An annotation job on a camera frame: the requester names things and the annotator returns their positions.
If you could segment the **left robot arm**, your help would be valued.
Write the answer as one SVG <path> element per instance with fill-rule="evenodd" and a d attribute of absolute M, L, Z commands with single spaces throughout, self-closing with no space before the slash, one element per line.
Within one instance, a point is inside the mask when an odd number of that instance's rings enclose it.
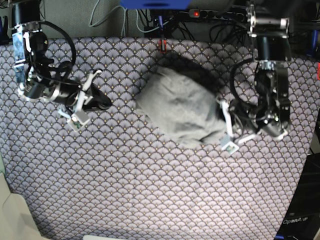
<path fill-rule="evenodd" d="M 246 15 L 247 34 L 257 53 L 236 63 L 230 71 L 229 86 L 234 100 L 219 101 L 226 123 L 226 135 L 220 144 L 231 155 L 261 133 L 280 141 L 290 126 L 289 76 L 284 66 L 292 58 L 290 20 L 274 15 L 264 3 L 254 0 L 247 3 Z M 235 86 L 236 71 L 252 63 L 256 63 L 253 83 L 257 104 L 241 99 Z"/>

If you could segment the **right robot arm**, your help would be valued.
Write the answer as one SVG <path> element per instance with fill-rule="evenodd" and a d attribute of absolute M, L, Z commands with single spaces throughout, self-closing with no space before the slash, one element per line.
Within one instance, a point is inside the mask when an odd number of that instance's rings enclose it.
<path fill-rule="evenodd" d="M 57 25 L 41 18 L 40 1 L 10 0 L 14 72 L 18 94 L 29 102 L 42 100 L 62 107 L 58 114 L 78 132 L 90 122 L 89 112 L 105 111 L 112 101 L 93 83 L 100 69 L 88 74 L 85 82 L 69 79 L 76 63 L 76 48 L 71 37 Z M 46 56 L 49 40 L 42 26 L 60 33 L 70 46 L 71 60 L 53 67 Z"/>

